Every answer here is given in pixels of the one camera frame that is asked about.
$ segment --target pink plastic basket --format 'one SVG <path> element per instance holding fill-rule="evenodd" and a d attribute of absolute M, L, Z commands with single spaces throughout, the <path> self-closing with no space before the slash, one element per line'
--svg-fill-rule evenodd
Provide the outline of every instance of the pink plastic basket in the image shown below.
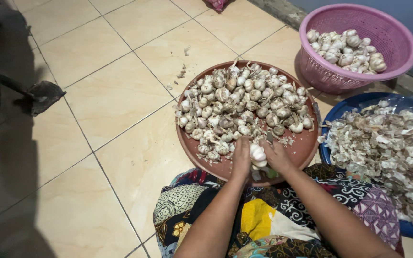
<path fill-rule="evenodd" d="M 368 37 L 371 45 L 385 58 L 387 69 L 380 74 L 361 74 L 330 64 L 315 52 L 307 40 L 307 31 L 320 34 L 342 33 L 356 29 L 360 38 Z M 398 77 L 413 66 L 413 35 L 390 15 L 364 5 L 335 4 L 318 8 L 308 14 L 299 29 L 302 47 L 300 67 L 307 82 L 316 89 L 339 94 L 373 81 Z"/>

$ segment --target forearm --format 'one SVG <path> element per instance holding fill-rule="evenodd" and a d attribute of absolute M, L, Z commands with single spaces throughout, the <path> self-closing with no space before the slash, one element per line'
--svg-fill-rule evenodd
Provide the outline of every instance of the forearm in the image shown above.
<path fill-rule="evenodd" d="M 282 173 L 295 190 L 318 230 L 343 258 L 398 256 L 347 207 L 297 168 Z"/>
<path fill-rule="evenodd" d="M 223 258 L 226 255 L 244 179 L 229 180 L 192 224 L 174 258 Z"/>

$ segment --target tile floor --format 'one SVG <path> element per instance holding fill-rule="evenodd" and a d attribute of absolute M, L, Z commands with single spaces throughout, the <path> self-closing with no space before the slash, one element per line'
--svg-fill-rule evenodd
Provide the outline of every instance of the tile floor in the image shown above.
<path fill-rule="evenodd" d="M 302 79 L 298 32 L 246 0 L 221 14 L 201 0 L 8 1 L 0 70 L 25 85 L 55 81 L 67 94 L 32 118 L 2 89 L 0 257 L 160 257 L 153 208 L 162 186 L 192 167 L 171 108 L 185 85 L 237 57 Z M 393 90 L 311 93 L 324 117 L 363 91 Z M 413 240 L 404 246 L 413 257 Z"/>

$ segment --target garlic peel pile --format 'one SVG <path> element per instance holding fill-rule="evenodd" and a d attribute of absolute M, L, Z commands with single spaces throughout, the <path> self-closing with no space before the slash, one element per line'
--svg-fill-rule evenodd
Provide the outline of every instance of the garlic peel pile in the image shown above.
<path fill-rule="evenodd" d="M 326 122 L 330 131 L 324 142 L 332 164 L 380 182 L 398 218 L 413 223 L 413 112 L 393 113 L 395 107 L 388 105 L 380 101 Z"/>
<path fill-rule="evenodd" d="M 307 113 L 308 92 L 288 83 L 275 67 L 265 70 L 248 62 L 238 68 L 236 62 L 189 85 L 185 99 L 179 107 L 174 106 L 177 125 L 185 129 L 188 138 L 199 141 L 197 156 L 210 165 L 222 161 L 222 156 L 232 159 L 234 142 L 242 135 L 252 136 L 251 167 L 268 172 L 266 155 L 258 145 L 267 134 L 263 125 L 267 124 L 285 145 L 294 142 L 291 137 L 282 137 L 286 128 L 293 134 L 313 131 L 314 119 Z"/>
<path fill-rule="evenodd" d="M 383 55 L 370 45 L 370 38 L 361 39 L 357 33 L 348 29 L 342 34 L 335 31 L 320 34 L 311 29 L 307 32 L 307 40 L 318 55 L 347 71 L 364 74 L 385 71 L 387 66 Z"/>

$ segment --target brown round tray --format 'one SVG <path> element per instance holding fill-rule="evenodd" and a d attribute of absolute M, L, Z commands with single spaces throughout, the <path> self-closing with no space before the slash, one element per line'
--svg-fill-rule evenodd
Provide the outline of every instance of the brown round tray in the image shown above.
<path fill-rule="evenodd" d="M 225 62 L 222 64 L 215 65 L 213 67 L 208 68 L 207 70 L 203 71 L 202 73 L 198 74 L 191 82 L 189 82 L 188 86 L 185 88 L 185 90 L 191 85 L 194 80 L 199 80 L 201 78 L 204 78 L 205 75 L 207 74 L 212 74 L 214 69 L 220 69 L 220 68 L 228 68 L 230 67 L 234 62 Z M 238 68 L 244 67 L 248 61 L 238 61 L 236 66 Z M 262 66 L 263 69 L 268 70 L 270 67 L 275 67 L 271 66 L 266 63 L 261 63 L 261 62 L 255 62 L 251 61 L 251 63 L 257 63 L 260 66 Z M 302 86 L 302 84 L 294 78 L 292 75 L 289 73 L 283 71 L 282 69 L 275 67 L 278 69 L 278 75 L 279 74 L 284 74 L 288 78 L 288 83 L 294 82 L 296 87 L 299 88 Z M 313 103 L 315 103 L 313 96 L 307 92 L 307 106 L 308 106 L 308 114 L 315 120 L 313 121 L 313 124 L 315 126 L 315 130 L 312 132 L 309 132 L 307 129 L 304 129 L 302 133 L 300 134 L 295 134 L 295 137 L 292 137 L 292 132 L 290 132 L 288 129 L 284 132 L 284 135 L 282 137 L 291 137 L 295 142 L 292 144 L 292 146 L 287 145 L 287 151 L 288 154 L 291 157 L 291 160 L 294 162 L 296 166 L 299 168 L 303 169 L 307 167 L 307 165 L 312 161 L 313 157 L 315 156 L 315 153 L 317 152 L 318 149 L 318 136 L 321 135 L 321 128 L 318 126 L 319 120 L 318 116 L 315 114 L 315 111 L 313 109 Z M 186 97 L 184 97 L 184 94 L 181 94 L 179 101 L 178 101 L 178 106 L 180 105 L 181 101 L 185 100 Z M 199 142 L 194 140 L 193 138 L 188 139 L 186 132 L 183 128 L 179 127 L 176 125 L 176 132 L 178 133 L 178 138 L 179 141 L 181 142 L 181 146 L 183 147 L 184 151 L 186 152 L 187 156 L 189 159 L 192 161 L 192 163 L 204 171 L 215 175 L 216 177 L 222 179 L 222 180 L 228 180 L 231 175 L 232 171 L 232 164 L 230 160 L 226 159 L 224 156 L 221 156 L 221 160 L 219 163 L 211 164 L 210 162 L 207 162 L 202 159 L 198 159 L 197 157 L 197 147 L 199 145 Z M 266 185 L 274 185 L 278 184 L 280 182 L 283 182 L 284 178 L 283 177 L 277 177 L 273 179 L 269 179 L 266 177 L 262 177 L 261 180 L 258 182 L 254 181 L 251 178 L 250 175 L 250 182 L 252 186 L 266 186 Z"/>

